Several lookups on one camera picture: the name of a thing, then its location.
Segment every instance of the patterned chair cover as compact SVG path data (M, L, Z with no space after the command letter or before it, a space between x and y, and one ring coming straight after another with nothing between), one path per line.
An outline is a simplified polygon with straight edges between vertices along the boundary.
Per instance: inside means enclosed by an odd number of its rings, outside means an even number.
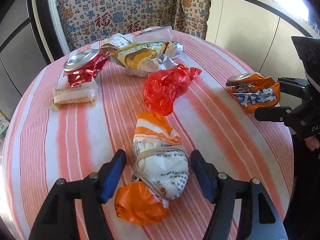
M57 0L71 51L115 33L172 26L177 0Z

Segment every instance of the table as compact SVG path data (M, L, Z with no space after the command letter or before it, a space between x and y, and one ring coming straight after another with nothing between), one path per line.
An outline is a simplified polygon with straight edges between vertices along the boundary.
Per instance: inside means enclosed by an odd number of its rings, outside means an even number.
M280 217L285 217L293 184L293 149L290 132L282 123L258 122L229 95L229 76L252 72L227 51L196 37L174 31L184 52L176 61L202 69L187 93L167 116L180 134L188 156L200 150L207 162L234 179L259 178ZM100 42L80 50L98 48ZM113 157L127 152L124 183L134 170L132 140L143 103L144 79L129 77L108 63L97 78L99 94L91 103L52 105L52 90L62 78L68 55L39 73L23 95L4 143L4 177L9 207L18 231L28 239L30 229L52 185L58 178L79 180ZM235 240L241 202L237 201L229 239ZM119 219L114 199L104 205L115 239L202 239L213 205L204 199L191 174L180 198L170 202L170 214L158 224L138 226ZM76 201L81 239L87 239L81 201Z

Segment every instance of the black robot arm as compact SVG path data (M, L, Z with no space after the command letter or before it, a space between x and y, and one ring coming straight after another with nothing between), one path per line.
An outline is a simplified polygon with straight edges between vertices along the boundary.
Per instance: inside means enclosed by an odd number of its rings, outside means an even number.
M302 60L307 79L278 78L280 91L302 99L295 109L286 106L258 107L254 113L258 121L284 122L299 138L305 139L320 132L320 40L292 37Z

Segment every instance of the yellow snack bag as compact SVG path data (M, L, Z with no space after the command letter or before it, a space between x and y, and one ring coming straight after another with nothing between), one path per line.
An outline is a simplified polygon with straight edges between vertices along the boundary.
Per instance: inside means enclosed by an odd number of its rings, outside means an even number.
M137 42L123 47L116 51L112 56L116 58L126 68L145 69L145 65L150 63L148 60L154 59L158 54L163 53L166 44L163 42ZM156 60L152 61L153 68L159 68Z

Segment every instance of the plastic bag with printed text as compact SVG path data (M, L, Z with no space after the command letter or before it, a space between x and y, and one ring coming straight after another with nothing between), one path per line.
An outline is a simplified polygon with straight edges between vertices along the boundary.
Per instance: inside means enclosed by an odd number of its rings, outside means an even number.
M143 101L152 111L163 115L173 112L173 102L187 92L190 82L202 70L178 64L171 70L160 70L148 76L143 87Z
M280 100L280 84L260 73L232 76L226 86L232 87L230 95L249 113L254 113L258 107L275 106Z
M136 172L133 182L116 193L116 214L139 225L160 222L168 213L168 200L179 197L188 180L181 138L163 115L139 114L133 154Z

